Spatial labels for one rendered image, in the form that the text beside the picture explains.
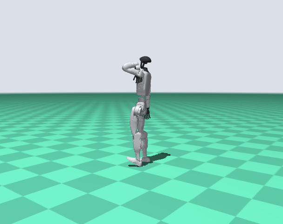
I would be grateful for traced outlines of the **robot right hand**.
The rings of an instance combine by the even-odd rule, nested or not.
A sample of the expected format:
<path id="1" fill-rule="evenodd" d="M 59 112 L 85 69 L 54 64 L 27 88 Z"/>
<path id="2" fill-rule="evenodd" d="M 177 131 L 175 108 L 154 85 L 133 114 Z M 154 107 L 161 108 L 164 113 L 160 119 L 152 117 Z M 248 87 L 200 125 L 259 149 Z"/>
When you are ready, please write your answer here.
<path id="1" fill-rule="evenodd" d="M 150 108 L 150 107 L 149 107 L 149 108 Z M 147 113 L 146 113 L 146 115 L 144 115 L 144 118 L 145 118 L 145 119 L 147 119 L 147 117 L 148 117 L 148 116 L 149 116 L 149 117 L 148 117 L 148 119 L 150 118 L 150 114 L 149 114 L 149 113 L 150 113 L 150 112 L 149 112 L 149 108 L 147 108 Z"/>

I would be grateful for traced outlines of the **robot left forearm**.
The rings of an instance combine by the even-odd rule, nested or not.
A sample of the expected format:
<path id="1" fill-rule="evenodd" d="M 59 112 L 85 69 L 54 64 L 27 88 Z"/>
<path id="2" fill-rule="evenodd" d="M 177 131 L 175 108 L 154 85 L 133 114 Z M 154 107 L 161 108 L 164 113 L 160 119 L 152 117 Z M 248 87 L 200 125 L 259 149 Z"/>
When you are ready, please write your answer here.
<path id="1" fill-rule="evenodd" d="M 126 64 L 123 65 L 123 67 L 124 67 L 124 69 L 136 67 L 136 70 L 140 70 L 139 63 L 138 63 L 138 62 L 126 63 Z"/>

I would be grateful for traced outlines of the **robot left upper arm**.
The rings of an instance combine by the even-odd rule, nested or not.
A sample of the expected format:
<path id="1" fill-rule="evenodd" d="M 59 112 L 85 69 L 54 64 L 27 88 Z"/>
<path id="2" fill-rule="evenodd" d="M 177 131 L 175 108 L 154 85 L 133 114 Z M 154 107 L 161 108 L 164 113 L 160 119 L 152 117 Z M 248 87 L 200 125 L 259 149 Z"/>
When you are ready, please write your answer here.
<path id="1" fill-rule="evenodd" d="M 122 66 L 122 69 L 123 69 L 123 71 L 128 72 L 128 73 L 133 74 L 133 75 L 136 75 L 140 78 L 144 78 L 144 76 L 145 76 L 144 72 L 141 71 L 141 70 L 136 70 L 136 69 L 133 69 L 133 68 L 124 69 L 123 66 Z"/>

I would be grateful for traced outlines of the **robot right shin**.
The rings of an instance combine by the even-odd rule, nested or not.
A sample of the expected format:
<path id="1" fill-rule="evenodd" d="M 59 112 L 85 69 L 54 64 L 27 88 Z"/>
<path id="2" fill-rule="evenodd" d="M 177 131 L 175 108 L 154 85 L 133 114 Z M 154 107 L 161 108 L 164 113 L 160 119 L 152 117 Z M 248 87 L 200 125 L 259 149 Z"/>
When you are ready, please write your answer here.
<path id="1" fill-rule="evenodd" d="M 147 157 L 147 148 L 148 148 L 148 138 L 141 139 L 141 150 L 143 154 L 143 158 Z"/>

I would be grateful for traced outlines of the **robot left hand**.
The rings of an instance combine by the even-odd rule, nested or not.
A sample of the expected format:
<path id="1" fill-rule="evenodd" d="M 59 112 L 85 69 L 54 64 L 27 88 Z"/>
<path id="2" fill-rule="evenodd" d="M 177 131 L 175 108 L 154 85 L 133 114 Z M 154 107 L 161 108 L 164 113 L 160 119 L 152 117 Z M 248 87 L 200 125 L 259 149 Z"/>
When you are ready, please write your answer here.
<path id="1" fill-rule="evenodd" d="M 135 67 L 135 69 L 136 69 L 136 67 Z M 140 78 L 140 77 L 138 77 L 138 76 L 134 76 L 134 79 L 135 79 L 135 77 L 136 77 L 136 82 L 135 83 L 140 83 L 140 82 L 142 82 L 142 78 Z M 133 80 L 134 80 L 133 79 Z M 138 82 L 137 82 L 137 80 L 138 80 Z"/>

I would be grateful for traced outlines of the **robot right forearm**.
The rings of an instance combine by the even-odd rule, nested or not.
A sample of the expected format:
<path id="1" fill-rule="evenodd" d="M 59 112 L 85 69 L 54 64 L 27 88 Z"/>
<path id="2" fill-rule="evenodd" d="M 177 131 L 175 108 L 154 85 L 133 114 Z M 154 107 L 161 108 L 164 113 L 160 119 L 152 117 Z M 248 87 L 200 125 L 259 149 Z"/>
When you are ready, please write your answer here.
<path id="1" fill-rule="evenodd" d="M 151 94 L 149 93 L 148 96 L 145 96 L 146 107 L 149 108 L 150 106 L 150 97 Z"/>

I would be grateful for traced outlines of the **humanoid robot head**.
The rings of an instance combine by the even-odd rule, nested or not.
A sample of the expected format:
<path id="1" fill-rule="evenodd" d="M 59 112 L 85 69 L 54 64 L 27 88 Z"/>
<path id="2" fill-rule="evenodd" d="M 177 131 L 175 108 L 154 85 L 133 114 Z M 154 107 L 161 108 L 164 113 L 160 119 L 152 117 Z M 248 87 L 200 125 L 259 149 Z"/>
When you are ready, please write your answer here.
<path id="1" fill-rule="evenodd" d="M 149 72 L 148 69 L 146 67 L 144 67 L 144 65 L 147 64 L 147 63 L 151 63 L 151 59 L 147 56 L 143 56 L 143 57 L 140 58 L 140 61 L 141 61 L 140 68 L 143 69 L 146 72 Z"/>

